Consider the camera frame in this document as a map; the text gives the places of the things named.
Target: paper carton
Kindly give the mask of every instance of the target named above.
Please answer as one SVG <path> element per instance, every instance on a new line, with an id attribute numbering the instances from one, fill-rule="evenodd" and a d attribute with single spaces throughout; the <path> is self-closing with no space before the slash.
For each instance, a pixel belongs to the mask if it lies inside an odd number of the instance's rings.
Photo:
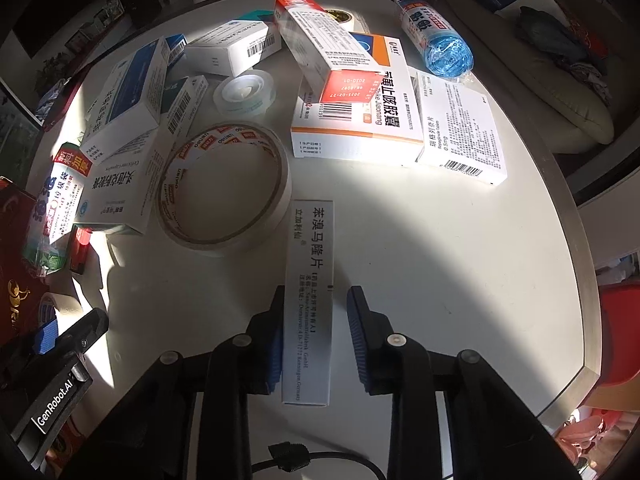
<path id="1" fill-rule="evenodd" d="M 92 168 L 75 224 L 93 231 L 144 234 L 161 171 L 175 139 L 185 137 L 206 85 L 203 76 L 168 84 L 160 126 Z"/>
<path id="2" fill-rule="evenodd" d="M 276 0 L 274 18 L 321 103 L 368 103 L 383 70 L 363 46 L 313 0 Z"/>
<path id="3" fill-rule="evenodd" d="M 487 97 L 459 83 L 415 70 L 424 151 L 418 162 L 500 184 L 507 169 Z"/>
<path id="4" fill-rule="evenodd" d="M 353 37 L 383 68 L 370 102 L 319 103 L 303 80 L 291 123 L 295 156 L 411 164 L 422 151 L 422 127 L 400 41 L 373 34 Z"/>
<path id="5" fill-rule="evenodd" d="M 293 200 L 285 281 L 282 402 L 329 404 L 334 203 Z"/>
<path id="6" fill-rule="evenodd" d="M 196 70 L 235 77 L 281 47 L 273 23 L 232 20 L 188 43 L 185 53 Z"/>

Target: white box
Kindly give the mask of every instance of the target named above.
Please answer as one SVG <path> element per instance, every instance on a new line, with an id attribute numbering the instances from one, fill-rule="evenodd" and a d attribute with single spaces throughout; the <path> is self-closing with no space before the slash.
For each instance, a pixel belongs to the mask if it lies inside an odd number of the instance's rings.
<path id="1" fill-rule="evenodd" d="M 182 81 L 183 79 L 180 79 L 180 81 L 177 81 L 174 84 L 180 84 Z M 193 97 L 195 99 L 195 102 L 193 106 L 189 106 L 189 110 L 187 113 L 185 113 L 185 117 L 183 118 L 183 122 L 180 124 L 180 127 L 176 128 L 176 131 L 174 133 L 174 145 L 171 147 L 171 151 L 179 148 L 187 141 L 187 138 L 189 137 L 189 128 L 191 126 L 191 123 L 193 122 L 193 118 L 198 111 L 200 103 L 202 102 L 204 93 L 207 91 L 207 88 L 209 88 L 209 82 L 207 82 L 207 78 L 205 78 L 203 75 L 190 77 L 189 82 L 193 87 Z"/>
<path id="2" fill-rule="evenodd" d="M 498 129 L 485 95 L 419 70 L 414 89 L 424 131 L 420 164 L 494 185 L 507 178 Z"/>
<path id="3" fill-rule="evenodd" d="M 353 34 L 385 70 L 373 99 L 319 104 L 303 80 L 291 122 L 294 156 L 319 156 L 413 164 L 422 151 L 422 127 L 414 89 L 396 38 Z"/>
<path id="4" fill-rule="evenodd" d="M 293 200 L 285 280 L 282 402 L 329 404 L 334 203 Z"/>
<path id="5" fill-rule="evenodd" d="M 321 103 L 368 103 L 382 81 L 370 52 L 313 0 L 276 0 L 274 19 Z"/>
<path id="6" fill-rule="evenodd" d="M 90 161 L 100 163 L 140 134 L 158 127 L 168 61 L 169 46 L 159 38 L 111 70 L 92 107 L 80 146 Z"/>
<path id="7" fill-rule="evenodd" d="M 281 47 L 273 23 L 233 20 L 188 43 L 185 53 L 196 70 L 235 77 Z"/>
<path id="8" fill-rule="evenodd" d="M 75 224 L 107 233 L 144 234 L 167 156 L 177 137 L 186 137 L 202 100 L 203 76 L 165 87 L 160 126 L 136 137 L 92 167 Z"/>

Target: clear tape roll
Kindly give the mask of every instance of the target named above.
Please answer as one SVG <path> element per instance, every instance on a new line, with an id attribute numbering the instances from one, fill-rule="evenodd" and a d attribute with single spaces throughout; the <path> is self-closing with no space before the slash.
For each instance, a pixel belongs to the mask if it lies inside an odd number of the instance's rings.
<path id="1" fill-rule="evenodd" d="M 208 150 L 221 149 L 226 144 L 245 142 L 260 146 L 274 158 L 278 165 L 276 183 L 260 212 L 245 225 L 238 226 L 222 238 L 199 240 L 185 234 L 178 222 L 176 197 L 180 181 L 186 171 Z M 209 256 L 227 254 L 247 249 L 264 240 L 284 217 L 291 199 L 289 160 L 280 139 L 264 126 L 253 123 L 219 124 L 197 134 L 186 142 L 164 169 L 156 201 L 161 225 L 171 240 L 182 247 Z"/>
<path id="2" fill-rule="evenodd" d="M 247 70 L 228 77 L 213 92 L 213 102 L 229 118 L 261 115 L 276 99 L 273 77 L 264 70 Z"/>

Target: barcode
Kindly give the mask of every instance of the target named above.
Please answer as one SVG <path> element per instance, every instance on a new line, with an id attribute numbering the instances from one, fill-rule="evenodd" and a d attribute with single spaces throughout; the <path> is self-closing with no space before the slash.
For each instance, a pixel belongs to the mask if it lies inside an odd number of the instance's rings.
<path id="1" fill-rule="evenodd" d="M 321 119 L 351 121 L 351 103 L 321 104 L 318 116 Z"/>
<path id="2" fill-rule="evenodd" d="M 162 47 L 161 47 L 161 51 L 160 51 L 160 55 L 162 57 L 164 57 L 166 59 L 166 57 L 169 54 L 169 45 L 167 44 L 166 40 L 162 42 Z"/>
<path id="3" fill-rule="evenodd" d="M 468 174 L 471 176 L 478 176 L 482 173 L 482 170 L 478 170 L 478 168 L 474 168 L 473 166 L 468 166 L 467 164 L 462 164 L 462 162 L 456 162 L 455 160 L 449 160 L 444 165 L 445 168 L 449 168 L 453 171 L 460 171 L 464 174 Z"/>
<path id="4" fill-rule="evenodd" d="M 176 57 L 180 56 L 180 54 L 184 50 L 184 46 L 186 44 L 187 44 L 186 40 L 180 40 L 180 43 L 178 43 L 176 46 L 174 46 L 174 49 L 171 51 L 171 54 L 169 54 L 169 63 L 168 64 L 171 64 Z"/>
<path id="5" fill-rule="evenodd" d="M 187 109 L 187 105 L 189 104 L 189 101 L 191 101 L 191 96 L 189 94 L 183 95 L 182 99 L 180 99 L 180 104 L 176 108 L 174 112 L 174 116 L 169 121 L 168 128 L 172 135 L 175 133 L 175 129 L 178 127 L 178 123 L 180 122 L 180 119 L 184 115 L 184 112 Z"/>
<path id="6" fill-rule="evenodd" d="M 248 57 L 254 56 L 255 54 L 262 52 L 268 46 L 271 46 L 272 44 L 274 44 L 275 41 L 276 41 L 275 35 L 270 34 L 266 38 L 264 38 L 264 41 L 259 41 L 256 44 L 250 45 L 249 48 L 246 50 L 246 54 Z"/>

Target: sofa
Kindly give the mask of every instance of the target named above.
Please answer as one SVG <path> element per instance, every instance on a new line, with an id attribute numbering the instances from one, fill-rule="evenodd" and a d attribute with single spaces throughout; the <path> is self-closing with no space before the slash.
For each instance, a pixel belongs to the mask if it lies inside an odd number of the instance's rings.
<path id="1" fill-rule="evenodd" d="M 500 87 L 514 101 L 516 108 L 505 110 L 512 121 L 515 109 L 525 114 L 553 153 L 597 151 L 638 116 L 640 37 L 596 0 L 557 1 L 609 49 L 603 78 L 612 95 L 609 107 L 546 54 L 518 39 L 513 22 L 476 0 L 438 0 L 436 8 L 470 44 L 474 71 L 490 91 Z"/>

